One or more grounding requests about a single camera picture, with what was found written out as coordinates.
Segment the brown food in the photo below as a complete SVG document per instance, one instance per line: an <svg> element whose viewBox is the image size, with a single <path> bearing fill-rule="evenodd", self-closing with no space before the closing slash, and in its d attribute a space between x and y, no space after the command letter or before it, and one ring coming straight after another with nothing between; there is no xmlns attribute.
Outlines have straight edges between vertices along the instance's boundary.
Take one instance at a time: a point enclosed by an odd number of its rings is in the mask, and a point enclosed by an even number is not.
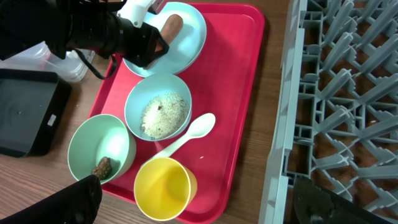
<svg viewBox="0 0 398 224"><path fill-rule="evenodd" d="M111 158L103 157L98 166L93 169L93 174L100 180L106 179L112 172Z"/></svg>
<svg viewBox="0 0 398 224"><path fill-rule="evenodd" d="M170 45L173 42L173 40L177 37L178 33L181 31L182 26L183 26L183 21L179 15L173 14L166 20L166 23L164 24L160 34L167 44ZM163 49L162 44L158 42L155 48L155 52L158 52L162 49ZM154 62L155 61L150 63L145 69L150 68Z"/></svg>

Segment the spoon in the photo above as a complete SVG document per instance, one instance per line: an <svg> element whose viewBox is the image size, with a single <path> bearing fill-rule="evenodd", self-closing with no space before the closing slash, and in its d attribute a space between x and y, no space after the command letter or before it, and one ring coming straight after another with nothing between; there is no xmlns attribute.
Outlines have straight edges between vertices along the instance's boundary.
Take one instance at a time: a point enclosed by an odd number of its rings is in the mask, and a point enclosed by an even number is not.
<svg viewBox="0 0 398 224"><path fill-rule="evenodd" d="M188 131L181 136L178 140L167 146L150 159L158 157L170 157L177 149L184 145L187 141L195 138L205 137L214 127L216 117L212 113L204 114L194 121L188 128Z"/></svg>

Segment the tray rim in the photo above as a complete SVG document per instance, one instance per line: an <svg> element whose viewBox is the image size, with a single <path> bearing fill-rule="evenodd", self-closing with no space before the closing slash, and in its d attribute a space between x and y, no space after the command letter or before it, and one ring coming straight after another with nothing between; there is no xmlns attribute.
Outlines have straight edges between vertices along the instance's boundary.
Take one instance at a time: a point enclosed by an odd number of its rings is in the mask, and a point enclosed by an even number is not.
<svg viewBox="0 0 398 224"><path fill-rule="evenodd" d="M220 201L217 204L220 204L221 206L219 207L219 209L217 209L216 212L214 212L213 210L206 212L206 213L211 214L210 217L207 218L206 220L195 222L195 221L181 218L181 215L176 218L177 220L184 222L184 223L211 223L221 216L221 214L224 212L226 205L228 203L229 193L231 191L233 174L234 174L235 168L236 168L236 160L238 158L240 142L241 142L241 138L242 138L242 134L243 134L243 127L244 127L244 124L246 121L246 115L248 112L249 102L251 99L252 84L254 82L254 77L256 76L256 68L257 68L260 49L262 46L262 38L264 36L264 29L266 26L266 18L264 16L264 14L262 13L262 11L259 8L257 8L256 6L253 6L252 4L208 3L208 2L190 2L189 4L192 5L193 7L197 8L199 11L200 11L201 7L212 7L211 10L205 9L205 10L209 10L209 11L206 11L204 13L246 15L254 21L254 25L256 26L256 31L255 31L255 34L253 37L254 41L253 41L253 45L252 45L254 50L251 54L252 60L250 60L250 63L249 63L250 69L248 71L248 74L250 77L247 79L247 83L245 84L244 93L242 96L242 103L241 103L241 105L243 105L243 111L242 111L243 119L238 120L236 122L235 129L238 130L238 135L236 138L237 144L231 146L231 149L234 149L232 152L233 156L230 156L230 157L232 157L232 159L228 159L227 163L226 163L226 167L230 167L230 170L229 170L229 172L226 172L229 176L229 181L228 181L228 183L226 183L226 188L225 188L225 191L223 194L225 197L220 198ZM119 56L116 56L116 62L117 62L117 67L116 67L115 71L117 73L117 71L120 68L120 65L123 63L123 59ZM111 62L109 63L108 69L106 71L106 76L109 75L110 70L111 70ZM114 79L115 79L116 75L117 74L113 75L113 77L102 82L102 84L98 90L98 93L95 97L95 100L93 102L93 106L91 107L90 112L88 114L88 118L101 113L101 110L103 109L104 102L105 102L105 101L103 101L103 103L102 103L101 99L108 97L109 91L110 91L111 87L113 86ZM113 195L113 196L120 198L122 200L125 200L127 202L136 204L135 201L130 200L126 197L123 197L122 195L118 195L112 191L108 191L108 190L104 190L104 189L103 189L103 191L106 192L107 194Z"/></svg>

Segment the gray dish rack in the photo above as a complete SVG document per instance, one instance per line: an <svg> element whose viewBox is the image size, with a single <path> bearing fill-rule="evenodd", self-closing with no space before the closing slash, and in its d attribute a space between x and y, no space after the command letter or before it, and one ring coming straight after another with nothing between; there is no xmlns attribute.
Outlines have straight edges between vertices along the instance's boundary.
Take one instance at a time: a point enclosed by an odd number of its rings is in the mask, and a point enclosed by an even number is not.
<svg viewBox="0 0 398 224"><path fill-rule="evenodd" d="M361 33L359 24L369 27ZM306 44L305 33L319 30L315 41ZM380 35L385 41L375 45ZM358 52L367 55L360 62ZM333 69L340 61L348 65ZM314 72L302 74L302 65L312 63ZM259 223L283 223L287 191L297 176L311 178L323 173L333 185L334 193L353 201L350 189L358 180L365 181L378 198L364 209L374 212L389 208L398 215L398 186L384 190L373 180L398 179L398 0L290 0L282 55L282 79L279 107L272 148L267 159ZM377 74L382 67L388 75ZM330 81L321 88L320 75ZM358 91L359 77L372 83L366 92ZM337 96L344 91L349 97ZM381 101L389 97L390 102ZM296 123L298 100L312 102L310 125ZM333 111L326 114L326 107ZM379 122L368 125L371 115ZM345 125L345 130L337 127ZM316 158L315 136L335 148L334 154ZM349 143L335 136L352 138ZM395 150L376 146L389 144ZM294 144L308 150L305 172L287 170ZM351 148L361 144L377 159L369 167L354 161ZM356 175L346 182L333 178L330 169L350 166ZM383 217L391 223L397 220Z"/></svg>

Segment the sticker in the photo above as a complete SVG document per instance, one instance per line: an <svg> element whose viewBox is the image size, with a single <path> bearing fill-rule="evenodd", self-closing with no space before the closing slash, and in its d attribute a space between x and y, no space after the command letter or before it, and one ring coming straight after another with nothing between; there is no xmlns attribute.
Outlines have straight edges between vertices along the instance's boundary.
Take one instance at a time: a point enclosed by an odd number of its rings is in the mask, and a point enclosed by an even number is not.
<svg viewBox="0 0 398 224"><path fill-rule="evenodd" d="M51 114L51 117L50 117L49 121L47 122L47 125L52 126L54 124L54 121L56 118L57 118L57 116L55 116L54 114Z"/></svg>

